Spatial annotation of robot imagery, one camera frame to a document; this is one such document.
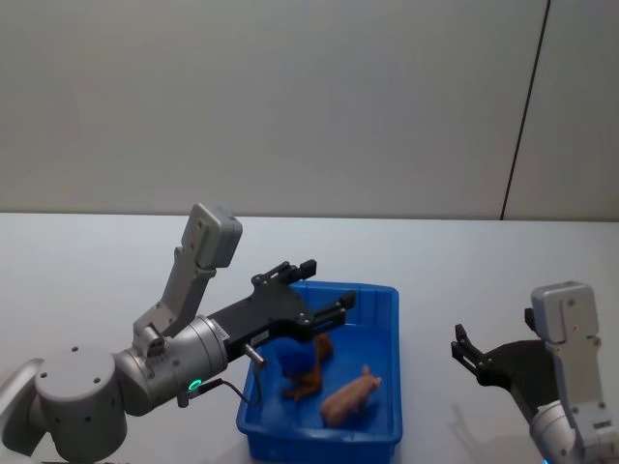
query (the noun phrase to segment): cable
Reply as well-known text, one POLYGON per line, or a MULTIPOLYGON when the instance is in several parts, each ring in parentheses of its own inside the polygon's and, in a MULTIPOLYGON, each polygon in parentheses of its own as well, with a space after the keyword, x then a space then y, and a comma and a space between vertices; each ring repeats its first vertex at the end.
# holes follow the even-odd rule
POLYGON ((210 382, 203 383, 196 389, 196 396, 206 393, 212 389, 215 389, 216 387, 220 385, 227 385, 231 389, 233 389, 236 394, 239 395, 239 397, 241 398, 243 402, 247 403, 250 406, 257 406, 262 401, 262 386, 260 385, 260 377, 258 376, 259 367, 255 363, 253 364, 252 372, 253 372, 253 380, 255 381, 255 387, 257 390, 257 398, 254 401, 251 401, 233 384, 223 379, 215 379, 210 382))

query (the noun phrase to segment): brown toy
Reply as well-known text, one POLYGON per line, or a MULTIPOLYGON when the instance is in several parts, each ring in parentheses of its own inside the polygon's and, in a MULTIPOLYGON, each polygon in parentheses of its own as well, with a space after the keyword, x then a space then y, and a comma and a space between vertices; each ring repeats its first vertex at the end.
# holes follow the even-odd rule
POLYGON ((299 401, 322 390, 322 369, 320 365, 333 356, 333 343, 326 333, 321 333, 313 338, 313 344, 316 350, 316 364, 310 372, 289 377, 290 380, 295 382, 295 387, 284 390, 284 397, 299 401))

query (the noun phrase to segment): green indicator light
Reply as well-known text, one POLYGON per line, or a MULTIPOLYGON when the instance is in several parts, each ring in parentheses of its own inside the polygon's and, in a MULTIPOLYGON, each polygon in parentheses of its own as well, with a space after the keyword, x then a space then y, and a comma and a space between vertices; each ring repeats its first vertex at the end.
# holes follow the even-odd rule
POLYGON ((190 383, 190 386, 187 390, 189 390, 190 392, 193 392, 195 389, 197 389, 200 385, 202 385, 202 381, 200 379, 196 379, 193 382, 190 383))

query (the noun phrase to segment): metal cylinder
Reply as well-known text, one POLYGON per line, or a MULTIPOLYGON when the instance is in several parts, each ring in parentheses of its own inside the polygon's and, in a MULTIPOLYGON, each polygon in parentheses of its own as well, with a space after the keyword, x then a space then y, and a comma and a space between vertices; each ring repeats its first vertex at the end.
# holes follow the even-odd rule
POLYGON ((213 323, 197 316, 174 338, 165 339, 160 356, 143 358, 133 348, 115 356, 125 411, 142 416, 224 371, 227 355, 213 323))
POLYGON ((548 462, 552 464, 581 462, 575 448, 575 432, 565 416, 561 401, 554 401, 541 407, 531 420, 529 433, 548 462))
POLYGON ((79 346, 41 364, 35 385, 58 454, 104 459, 121 446, 127 422, 112 356, 79 346))

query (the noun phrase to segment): black bracket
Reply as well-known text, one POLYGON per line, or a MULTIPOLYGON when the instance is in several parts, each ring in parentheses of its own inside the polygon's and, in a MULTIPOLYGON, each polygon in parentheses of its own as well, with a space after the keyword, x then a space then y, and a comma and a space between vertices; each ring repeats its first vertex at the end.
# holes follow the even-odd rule
POLYGON ((251 278, 253 293, 250 296, 209 316, 222 329, 229 362, 245 354, 246 343, 255 347, 279 336, 307 342, 345 322, 346 310, 355 304, 355 292, 344 293, 326 307, 312 312, 288 287, 315 274, 314 260, 298 267, 283 262, 251 278))
MULTIPOLYGON (((529 327, 535 327, 527 311, 525 319, 529 327)), ((529 422, 540 406, 559 399, 552 355, 541 340, 515 341, 482 353, 458 324, 452 356, 475 375, 480 385, 507 390, 529 422)))

